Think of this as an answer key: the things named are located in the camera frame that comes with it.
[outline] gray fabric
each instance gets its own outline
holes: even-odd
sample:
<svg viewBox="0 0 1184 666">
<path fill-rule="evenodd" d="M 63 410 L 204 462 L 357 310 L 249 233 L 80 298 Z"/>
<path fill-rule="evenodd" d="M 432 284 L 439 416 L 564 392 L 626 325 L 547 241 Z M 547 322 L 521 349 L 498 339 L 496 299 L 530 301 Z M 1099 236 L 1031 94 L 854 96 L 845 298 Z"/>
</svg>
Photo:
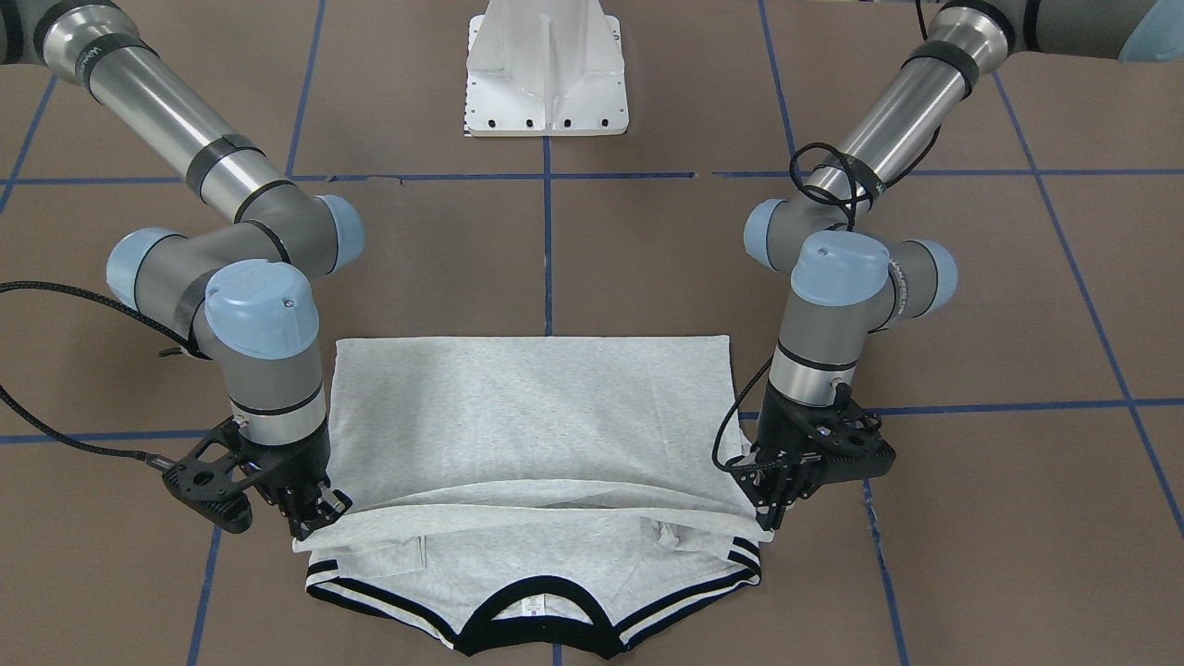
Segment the gray fabric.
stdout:
<svg viewBox="0 0 1184 666">
<path fill-rule="evenodd" d="M 313 563 L 336 562 L 307 584 L 451 645 L 423 617 L 342 581 L 411 600 L 459 633 L 490 595 L 535 576 L 580 585 L 616 625 L 747 571 L 733 553 L 757 556 L 735 538 L 771 533 L 709 460 L 732 391 L 726 337 L 341 340 L 329 475 L 355 505 L 295 543 Z M 746 448 L 732 424 L 721 457 Z M 752 572 L 658 609 L 622 627 L 622 641 L 757 581 Z M 588 621 L 568 600 L 542 596 L 546 615 Z M 498 617 L 522 613 L 514 603 Z"/>
</svg>

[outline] white plastic base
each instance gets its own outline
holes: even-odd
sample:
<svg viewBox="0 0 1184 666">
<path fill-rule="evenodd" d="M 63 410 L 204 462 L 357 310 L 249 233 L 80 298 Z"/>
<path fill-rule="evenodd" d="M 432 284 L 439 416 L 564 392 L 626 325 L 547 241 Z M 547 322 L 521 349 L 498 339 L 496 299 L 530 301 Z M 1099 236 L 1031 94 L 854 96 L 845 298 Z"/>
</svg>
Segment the white plastic base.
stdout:
<svg viewBox="0 0 1184 666">
<path fill-rule="evenodd" d="M 620 21 L 599 0 L 490 0 L 469 21 L 464 130 L 597 136 L 629 127 Z"/>
</svg>

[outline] white shirt label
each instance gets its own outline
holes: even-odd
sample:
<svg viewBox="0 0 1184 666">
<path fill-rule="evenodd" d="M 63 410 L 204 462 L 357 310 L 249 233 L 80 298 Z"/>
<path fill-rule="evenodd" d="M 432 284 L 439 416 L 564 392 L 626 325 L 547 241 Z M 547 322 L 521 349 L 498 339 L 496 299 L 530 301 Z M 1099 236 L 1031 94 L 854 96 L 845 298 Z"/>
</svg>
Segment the white shirt label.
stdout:
<svg viewBox="0 0 1184 666">
<path fill-rule="evenodd" d="M 534 615 L 545 615 L 547 613 L 547 602 L 543 600 L 546 595 L 534 595 L 528 596 L 522 600 L 522 616 L 530 617 Z"/>
</svg>

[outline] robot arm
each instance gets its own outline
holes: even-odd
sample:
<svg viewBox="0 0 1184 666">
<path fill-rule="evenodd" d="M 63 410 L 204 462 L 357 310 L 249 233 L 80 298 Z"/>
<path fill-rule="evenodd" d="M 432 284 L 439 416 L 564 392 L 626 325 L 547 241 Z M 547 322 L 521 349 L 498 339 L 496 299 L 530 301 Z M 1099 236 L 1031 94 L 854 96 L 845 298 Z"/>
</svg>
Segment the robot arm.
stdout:
<svg viewBox="0 0 1184 666">
<path fill-rule="evenodd" d="M 1184 1 L 947 2 L 928 39 L 838 146 L 842 158 L 818 165 L 803 186 L 847 210 L 798 196 L 753 211 L 746 249 L 790 275 L 792 289 L 753 452 L 726 467 L 765 529 L 780 526 L 787 506 L 825 484 L 892 467 L 896 454 L 880 436 L 879 418 L 850 397 L 864 338 L 941 307 L 958 273 L 932 241 L 888 242 L 837 229 L 854 226 L 886 184 L 906 172 L 980 76 L 1023 50 L 1169 60 L 1184 51 Z"/>
<path fill-rule="evenodd" d="M 279 505 L 296 538 L 335 521 L 350 501 L 326 475 L 320 319 L 309 278 L 360 255 L 358 213 L 337 197 L 304 196 L 109 0 L 0 0 L 0 24 L 5 64 L 41 63 L 85 88 L 231 223 L 194 238 L 143 229 L 108 262 L 116 296 L 188 339 L 226 382 L 233 416 L 181 461 L 154 462 L 168 489 L 231 532 L 250 526 L 244 491 L 252 486 Z M 212 447 L 221 455 L 202 456 Z"/>
</svg>

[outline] blue plastic cap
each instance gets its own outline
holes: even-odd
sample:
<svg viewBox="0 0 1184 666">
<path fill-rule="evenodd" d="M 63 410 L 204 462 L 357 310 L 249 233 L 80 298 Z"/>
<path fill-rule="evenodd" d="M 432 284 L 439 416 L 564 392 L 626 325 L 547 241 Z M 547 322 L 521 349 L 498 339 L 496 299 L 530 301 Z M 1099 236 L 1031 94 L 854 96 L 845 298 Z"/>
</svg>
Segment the blue plastic cap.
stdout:
<svg viewBox="0 0 1184 666">
<path fill-rule="evenodd" d="M 790 284 L 816 306 L 854 306 L 875 296 L 888 281 L 888 248 L 851 231 L 817 231 L 802 244 Z"/>
<path fill-rule="evenodd" d="M 768 199 L 748 213 L 748 222 L 744 225 L 744 249 L 748 256 L 765 264 L 765 268 L 777 270 L 768 261 L 768 224 L 773 219 L 773 211 L 785 203 L 785 199 Z"/>
<path fill-rule="evenodd" d="M 938 292 L 933 296 L 933 305 L 929 306 L 929 309 L 916 315 L 921 318 L 948 303 L 951 296 L 958 290 L 958 263 L 954 262 L 954 256 L 950 254 L 950 250 L 933 241 L 914 239 L 912 242 L 928 250 L 929 255 L 933 256 L 933 264 L 938 267 Z"/>
<path fill-rule="evenodd" d="M 1184 0 L 1159 0 L 1122 46 L 1124 63 L 1166 63 L 1184 53 Z"/>
<path fill-rule="evenodd" d="M 316 198 L 329 207 L 333 224 L 337 228 L 337 261 L 329 271 L 333 275 L 362 255 L 366 248 L 366 228 L 349 201 L 334 194 L 320 194 Z"/>
<path fill-rule="evenodd" d="M 140 310 L 136 307 L 136 276 L 140 275 L 140 267 L 156 243 L 169 236 L 181 235 L 156 226 L 141 229 L 124 236 L 111 250 L 111 256 L 107 258 L 107 286 L 123 305 Z"/>
<path fill-rule="evenodd" d="M 227 347 L 265 360 L 303 352 L 321 328 L 308 277 L 266 260 L 232 263 L 210 278 L 206 321 Z"/>
</svg>

